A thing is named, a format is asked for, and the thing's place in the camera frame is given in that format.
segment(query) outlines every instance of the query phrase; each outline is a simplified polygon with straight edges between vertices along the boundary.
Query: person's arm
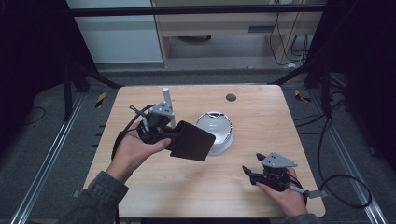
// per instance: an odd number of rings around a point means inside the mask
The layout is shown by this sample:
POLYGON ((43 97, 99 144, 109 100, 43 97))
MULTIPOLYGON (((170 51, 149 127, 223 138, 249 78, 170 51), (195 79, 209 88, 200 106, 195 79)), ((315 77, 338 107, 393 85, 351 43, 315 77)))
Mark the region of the person's arm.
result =
MULTIPOLYGON (((297 178, 294 169, 288 169, 289 174, 297 178)), ((256 183, 256 185, 264 191, 268 196, 274 199, 282 208, 282 211, 288 217, 285 223, 287 224, 318 224, 319 219, 314 215, 308 213, 305 206, 303 195, 290 188, 282 192, 271 189, 270 187, 256 183)))
POLYGON ((57 223, 113 223, 117 206, 128 191, 124 185, 127 179, 149 156, 165 149, 170 141, 166 138, 148 145, 140 140, 136 131, 128 132, 106 172, 102 171, 81 192, 76 204, 57 223))

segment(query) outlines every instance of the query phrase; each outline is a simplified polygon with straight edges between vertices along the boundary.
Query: white bowl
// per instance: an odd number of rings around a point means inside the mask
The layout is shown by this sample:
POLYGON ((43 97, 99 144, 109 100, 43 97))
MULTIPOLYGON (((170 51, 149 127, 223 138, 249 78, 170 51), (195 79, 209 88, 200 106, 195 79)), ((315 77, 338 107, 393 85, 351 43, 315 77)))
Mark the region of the white bowl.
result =
POLYGON ((219 155, 233 142, 233 125, 226 115, 218 111, 206 112, 198 118, 196 126, 216 136, 209 155, 219 155))

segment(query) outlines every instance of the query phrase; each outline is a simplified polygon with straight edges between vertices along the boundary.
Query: human hand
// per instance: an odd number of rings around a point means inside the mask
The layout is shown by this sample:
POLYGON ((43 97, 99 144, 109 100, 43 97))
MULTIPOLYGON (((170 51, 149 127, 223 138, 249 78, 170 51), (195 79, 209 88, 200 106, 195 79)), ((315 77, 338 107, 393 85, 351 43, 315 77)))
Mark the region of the human hand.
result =
MULTIPOLYGON (((288 172, 290 175, 297 178, 293 168, 288 168, 288 172)), ((287 217, 297 217, 308 213, 301 193, 291 188, 279 192, 261 183, 256 183, 256 185, 280 205, 287 217)))
POLYGON ((122 184, 125 184, 134 170, 149 156, 164 150, 171 143, 170 138, 162 139, 153 145, 144 143, 137 131, 134 130, 137 125, 138 123, 135 123, 131 127, 133 131, 129 131, 121 140, 117 153, 106 170, 106 173, 119 180, 122 184))

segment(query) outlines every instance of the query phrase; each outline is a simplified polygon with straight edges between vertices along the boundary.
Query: gray sleeve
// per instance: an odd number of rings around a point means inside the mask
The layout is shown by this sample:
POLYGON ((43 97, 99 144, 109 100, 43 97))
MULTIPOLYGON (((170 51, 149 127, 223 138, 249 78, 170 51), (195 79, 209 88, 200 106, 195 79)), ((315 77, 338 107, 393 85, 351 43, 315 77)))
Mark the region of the gray sleeve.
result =
POLYGON ((303 214, 291 217, 285 221, 286 224, 319 224, 320 221, 314 214, 303 214))
POLYGON ((127 191, 125 185, 102 171, 57 223, 113 223, 117 206, 127 191))

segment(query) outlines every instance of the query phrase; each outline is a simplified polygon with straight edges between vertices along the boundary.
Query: wooden table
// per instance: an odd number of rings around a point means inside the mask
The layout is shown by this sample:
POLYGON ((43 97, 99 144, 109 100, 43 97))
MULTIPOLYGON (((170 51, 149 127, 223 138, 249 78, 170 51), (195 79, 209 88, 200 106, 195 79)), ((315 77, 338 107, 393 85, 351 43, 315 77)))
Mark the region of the wooden table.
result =
MULTIPOLYGON (((177 122, 195 124, 206 111, 220 111, 233 123, 233 144, 204 162, 170 157, 168 150, 151 156, 126 183, 130 189, 120 203, 121 217, 282 217, 277 204, 252 186, 242 170, 242 165, 256 173, 262 170, 256 153, 275 151, 296 161, 303 187, 318 188, 280 87, 167 87, 177 122), (236 95, 236 101, 226 100, 229 93, 236 95)), ((143 108, 162 100, 162 87, 120 89, 85 187, 110 164, 114 141, 134 116, 129 106, 143 108)), ((317 216, 325 213, 321 199, 308 200, 307 208, 317 216)))

